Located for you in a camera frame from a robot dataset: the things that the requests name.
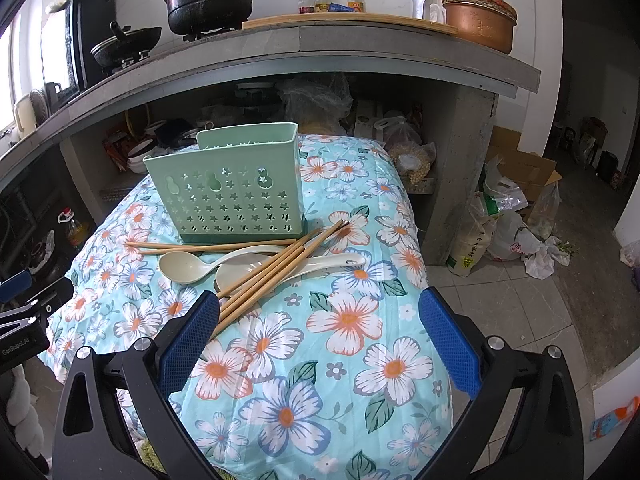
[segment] silver screw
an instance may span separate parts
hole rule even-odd
[[[501,337],[498,337],[497,335],[492,335],[489,338],[489,347],[493,348],[494,350],[502,350],[504,348],[504,340]]]
[[[133,343],[133,348],[142,352],[151,346],[151,339],[148,337],[141,337],[135,343]]]
[[[546,349],[546,351],[549,353],[549,355],[553,359],[559,359],[562,357],[562,350],[559,349],[557,346],[550,346],[549,348]]]
[[[91,349],[88,346],[83,346],[78,350],[78,352],[76,352],[76,357],[78,359],[86,359],[87,357],[89,357],[90,353]]]

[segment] floral tablecloth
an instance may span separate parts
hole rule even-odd
[[[209,461],[238,479],[409,480],[452,420],[447,371],[417,317],[427,284],[408,197],[375,142],[300,136],[299,146],[310,228],[350,222],[322,252],[365,263],[281,285],[205,348],[170,401]],[[59,381],[82,345],[126,349],[212,290],[213,276],[170,282],[130,240],[179,241],[149,177],[67,273],[76,293],[51,317],[40,355]],[[128,393],[119,397],[143,434]]]

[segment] large black pot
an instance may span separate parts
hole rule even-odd
[[[136,58],[140,52],[151,50],[160,41],[162,27],[138,28],[129,26],[120,28],[117,22],[111,22],[113,37],[98,43],[91,49],[95,60],[104,69],[117,68],[122,61]]]
[[[164,0],[174,34],[198,34],[217,28],[241,28],[252,0]]]

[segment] black appliance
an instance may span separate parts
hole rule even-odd
[[[67,0],[47,17],[40,45],[42,72],[44,81],[60,83],[58,107],[107,77],[91,49],[113,35],[115,19],[115,0]]]
[[[602,152],[596,168],[596,175],[605,182],[611,182],[611,178],[617,169],[618,158],[611,152]]]

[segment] gray floor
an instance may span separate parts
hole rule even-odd
[[[593,421],[593,393],[582,346],[564,300],[552,278],[526,275],[524,264],[492,262],[483,258],[466,278],[445,267],[427,267],[429,285],[436,286],[449,306],[469,316],[485,335],[500,335],[512,348],[543,351],[555,344],[562,349],[577,392],[583,430]],[[519,390],[512,390],[489,445],[478,466],[492,462],[500,451]],[[468,395],[453,391],[454,421],[465,409]]]
[[[563,178],[554,234],[575,244],[578,252],[568,267],[557,266],[554,281],[595,384],[640,347],[640,298],[612,234],[627,198],[593,169],[580,169],[565,152],[557,160]]]

